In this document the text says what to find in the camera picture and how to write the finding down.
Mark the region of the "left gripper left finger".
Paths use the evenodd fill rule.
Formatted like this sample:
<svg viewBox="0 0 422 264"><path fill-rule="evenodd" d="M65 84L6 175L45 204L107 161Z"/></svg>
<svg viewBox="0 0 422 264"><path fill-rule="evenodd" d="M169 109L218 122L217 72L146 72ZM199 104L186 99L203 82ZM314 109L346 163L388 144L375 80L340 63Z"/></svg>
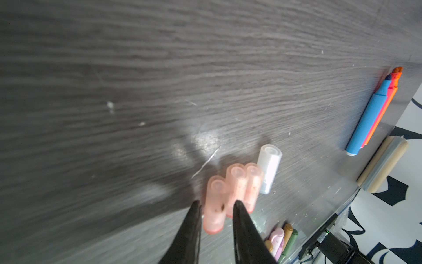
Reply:
<svg viewBox="0 0 422 264"><path fill-rule="evenodd" d="M202 228L202 206L192 203L173 242L159 264L198 264Z"/></svg>

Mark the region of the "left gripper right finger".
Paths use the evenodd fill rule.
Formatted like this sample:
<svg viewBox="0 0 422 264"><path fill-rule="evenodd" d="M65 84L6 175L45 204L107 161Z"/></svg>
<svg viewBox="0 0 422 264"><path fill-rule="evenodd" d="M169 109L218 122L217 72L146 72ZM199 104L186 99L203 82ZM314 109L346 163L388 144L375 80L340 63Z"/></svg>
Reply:
<svg viewBox="0 0 422 264"><path fill-rule="evenodd" d="M276 264L240 200L233 207L233 233L236 264Z"/></svg>

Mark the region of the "green marker pen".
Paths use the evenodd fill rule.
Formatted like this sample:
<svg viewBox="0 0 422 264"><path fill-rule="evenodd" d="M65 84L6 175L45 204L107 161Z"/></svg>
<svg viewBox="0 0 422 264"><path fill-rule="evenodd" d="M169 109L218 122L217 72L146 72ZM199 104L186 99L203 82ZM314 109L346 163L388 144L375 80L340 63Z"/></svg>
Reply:
<svg viewBox="0 0 422 264"><path fill-rule="evenodd" d="M287 242L287 246L284 248L279 260L278 260L278 264L281 264L284 259L289 256L290 251L293 248L294 243L296 242L298 237L298 231L296 229L293 229L292 235L290 236L289 241Z"/></svg>

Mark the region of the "brown marker pen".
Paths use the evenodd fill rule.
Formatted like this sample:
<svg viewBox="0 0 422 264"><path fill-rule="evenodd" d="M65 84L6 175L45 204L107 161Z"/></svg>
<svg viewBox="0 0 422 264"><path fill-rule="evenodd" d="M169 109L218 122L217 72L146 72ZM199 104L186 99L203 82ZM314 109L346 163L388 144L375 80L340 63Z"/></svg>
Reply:
<svg viewBox="0 0 422 264"><path fill-rule="evenodd" d="M293 226L290 223L287 223L287 224L284 225L283 230L285 232L285 235L284 235L284 246L283 246L282 250L284 251L284 249L286 248L286 246L287 246L287 244L288 244L288 242L289 242L289 240L292 236Z"/></svg>

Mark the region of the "clear purple pen cap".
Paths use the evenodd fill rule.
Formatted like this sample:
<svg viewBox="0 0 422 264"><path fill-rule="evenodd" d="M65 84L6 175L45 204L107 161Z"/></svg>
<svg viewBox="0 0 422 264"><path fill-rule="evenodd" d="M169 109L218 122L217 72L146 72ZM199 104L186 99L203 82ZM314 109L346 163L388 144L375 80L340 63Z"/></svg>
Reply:
<svg viewBox="0 0 422 264"><path fill-rule="evenodd" d="M228 203L228 187L221 176L213 176L207 184L204 204L204 231L210 235L221 232L224 228Z"/></svg>

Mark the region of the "clear red pen cap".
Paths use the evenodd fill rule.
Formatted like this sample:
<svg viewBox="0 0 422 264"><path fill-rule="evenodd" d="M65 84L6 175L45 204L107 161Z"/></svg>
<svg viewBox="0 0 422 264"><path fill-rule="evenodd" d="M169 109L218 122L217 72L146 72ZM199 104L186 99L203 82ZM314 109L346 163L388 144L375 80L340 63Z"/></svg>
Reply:
<svg viewBox="0 0 422 264"><path fill-rule="evenodd" d="M245 166L248 183L243 200L244 206L248 213L252 213L255 209L257 199L262 186L264 173L256 163L248 163Z"/></svg>

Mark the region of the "clear blue pen cap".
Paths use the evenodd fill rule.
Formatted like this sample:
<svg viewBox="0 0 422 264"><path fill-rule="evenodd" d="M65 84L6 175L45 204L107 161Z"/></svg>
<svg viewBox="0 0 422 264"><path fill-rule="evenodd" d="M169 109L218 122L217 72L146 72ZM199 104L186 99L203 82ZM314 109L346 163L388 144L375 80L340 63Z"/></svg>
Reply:
<svg viewBox="0 0 422 264"><path fill-rule="evenodd" d="M268 195L270 193L281 159L282 152L278 147L266 144L260 148L257 165L264 173L260 189L261 194Z"/></svg>

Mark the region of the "blue marker pen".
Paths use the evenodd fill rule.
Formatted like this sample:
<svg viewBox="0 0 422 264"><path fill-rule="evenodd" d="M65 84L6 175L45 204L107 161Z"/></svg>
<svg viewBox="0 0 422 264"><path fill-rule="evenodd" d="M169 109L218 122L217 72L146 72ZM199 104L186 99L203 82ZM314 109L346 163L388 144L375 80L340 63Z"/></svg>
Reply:
<svg viewBox="0 0 422 264"><path fill-rule="evenodd" d="M368 105L364 110L361 119L345 149L348 156L358 155L362 145L366 140L366 137L370 133L373 124L375 123L380 111L385 104L385 101L387 100L388 89L391 82L392 76L389 74L381 83L377 91L371 96Z"/></svg>

